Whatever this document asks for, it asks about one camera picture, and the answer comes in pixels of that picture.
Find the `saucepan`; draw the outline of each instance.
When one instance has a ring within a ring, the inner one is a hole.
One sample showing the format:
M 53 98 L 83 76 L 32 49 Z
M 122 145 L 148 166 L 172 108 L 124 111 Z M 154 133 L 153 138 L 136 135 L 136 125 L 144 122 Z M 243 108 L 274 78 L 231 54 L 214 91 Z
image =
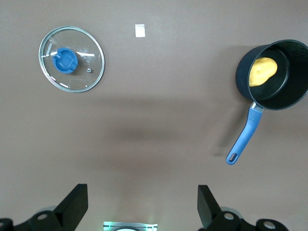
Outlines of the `saucepan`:
M 250 72 L 256 60 L 270 58 L 276 72 L 258 86 L 250 86 Z M 236 70 L 239 92 L 253 103 L 246 125 L 229 152 L 226 162 L 233 165 L 253 136 L 264 109 L 282 110 L 299 102 L 308 92 L 308 47 L 297 40 L 286 39 L 258 46 L 249 51 Z

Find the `small paper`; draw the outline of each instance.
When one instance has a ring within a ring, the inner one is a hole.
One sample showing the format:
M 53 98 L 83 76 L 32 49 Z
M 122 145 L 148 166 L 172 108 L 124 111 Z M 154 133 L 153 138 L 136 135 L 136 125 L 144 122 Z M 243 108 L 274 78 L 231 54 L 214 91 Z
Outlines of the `small paper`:
M 143 37 L 145 37 L 144 24 L 136 24 L 135 25 L 135 31 L 136 31 L 136 38 L 143 38 Z

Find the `blue handle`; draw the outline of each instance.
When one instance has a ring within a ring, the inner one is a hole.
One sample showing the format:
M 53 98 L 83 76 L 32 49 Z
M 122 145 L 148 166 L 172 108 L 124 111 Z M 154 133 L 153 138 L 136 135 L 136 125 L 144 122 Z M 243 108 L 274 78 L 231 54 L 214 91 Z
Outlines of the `blue handle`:
M 263 108 L 258 107 L 256 103 L 249 108 L 246 125 L 226 158 L 228 165 L 234 165 L 242 154 L 244 148 L 258 127 L 262 111 Z

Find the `metal rim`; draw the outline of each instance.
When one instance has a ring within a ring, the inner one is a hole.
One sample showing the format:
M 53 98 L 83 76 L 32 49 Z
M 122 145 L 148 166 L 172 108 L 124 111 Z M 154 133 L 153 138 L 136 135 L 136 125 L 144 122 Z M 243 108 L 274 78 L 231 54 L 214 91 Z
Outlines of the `metal rim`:
M 96 44 L 96 46 L 98 47 L 99 51 L 100 51 L 100 54 L 102 56 L 102 69 L 101 69 L 101 72 L 98 76 L 98 78 L 96 79 L 96 81 L 91 84 L 90 86 L 84 88 L 84 89 L 80 89 L 80 90 L 71 90 L 71 89 L 68 89 L 68 88 L 64 88 L 62 87 L 61 85 L 57 84 L 56 82 L 54 82 L 54 80 L 50 77 L 50 75 L 48 74 L 46 68 L 45 68 L 45 65 L 44 65 L 44 61 L 43 61 L 43 50 L 44 50 L 44 47 L 46 45 L 46 42 L 48 41 L 48 39 L 60 32 L 60 31 L 63 31 L 63 30 L 75 30 L 75 31 L 79 31 L 81 33 L 84 33 L 86 34 L 87 36 L 89 36 L 93 42 Z M 87 31 L 81 29 L 81 28 L 78 28 L 78 27 L 75 27 L 75 26 L 61 26 L 61 27 L 58 27 L 58 28 L 55 28 L 54 30 L 52 30 L 51 32 L 49 32 L 43 39 L 43 41 L 41 42 L 40 46 L 39 46 L 39 52 L 38 52 L 38 58 L 39 58 L 39 64 L 40 64 L 40 67 L 44 73 L 44 75 L 46 76 L 46 78 L 49 80 L 50 83 L 52 83 L 54 86 L 56 86 L 57 88 L 61 89 L 61 90 L 64 90 L 64 91 L 67 91 L 67 92 L 75 92 L 75 93 L 80 93 L 80 92 L 85 92 L 85 91 L 88 91 L 90 89 L 92 89 L 102 78 L 103 76 L 103 72 L 104 72 L 104 69 L 105 69 L 105 57 L 104 57 L 104 54 L 103 54 L 103 51 L 101 49 L 101 46 L 99 45 L 98 41 L 91 35 L 89 34 Z

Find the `handle hole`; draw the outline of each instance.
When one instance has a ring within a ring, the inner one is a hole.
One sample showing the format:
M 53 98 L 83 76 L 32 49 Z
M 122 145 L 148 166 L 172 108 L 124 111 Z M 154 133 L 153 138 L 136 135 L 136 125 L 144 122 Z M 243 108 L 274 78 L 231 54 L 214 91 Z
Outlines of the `handle hole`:
M 230 162 L 230 163 L 234 163 L 234 162 L 236 161 L 236 159 L 237 159 L 238 156 L 239 156 L 238 154 L 233 153 L 233 154 L 231 155 L 231 157 L 229 158 L 229 162 Z

